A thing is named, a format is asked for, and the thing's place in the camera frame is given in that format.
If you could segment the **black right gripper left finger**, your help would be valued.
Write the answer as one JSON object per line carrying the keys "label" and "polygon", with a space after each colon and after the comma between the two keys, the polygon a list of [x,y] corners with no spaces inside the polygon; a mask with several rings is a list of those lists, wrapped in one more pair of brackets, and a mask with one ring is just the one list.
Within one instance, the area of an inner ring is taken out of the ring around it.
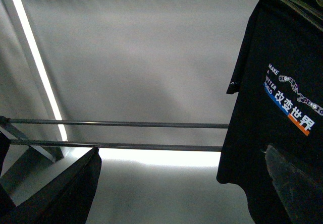
{"label": "black right gripper left finger", "polygon": [[102,160],[93,148],[25,202],[2,195],[1,223],[86,223]]}

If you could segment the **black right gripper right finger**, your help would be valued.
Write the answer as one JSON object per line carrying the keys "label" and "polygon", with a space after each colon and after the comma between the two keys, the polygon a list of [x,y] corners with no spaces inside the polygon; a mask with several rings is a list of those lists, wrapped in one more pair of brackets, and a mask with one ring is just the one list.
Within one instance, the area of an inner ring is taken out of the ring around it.
{"label": "black right gripper right finger", "polygon": [[268,173],[292,223],[322,223],[322,171],[268,145]]}

